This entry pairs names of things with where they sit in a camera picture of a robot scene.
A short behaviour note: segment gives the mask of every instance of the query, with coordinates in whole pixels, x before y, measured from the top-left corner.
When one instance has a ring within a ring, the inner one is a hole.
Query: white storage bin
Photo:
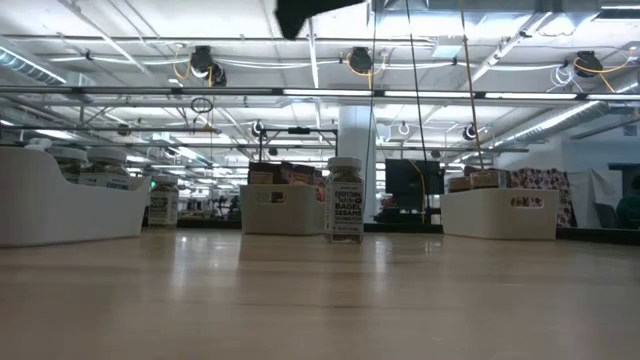
[[[541,199],[535,207],[517,200]],[[486,239],[555,239],[559,195],[555,190],[477,189],[442,195],[447,235]]]
[[[318,235],[324,232],[324,203],[313,185],[240,187],[242,232],[267,235]]]
[[[151,180],[131,189],[72,184],[50,154],[0,147],[0,246],[139,236]]]

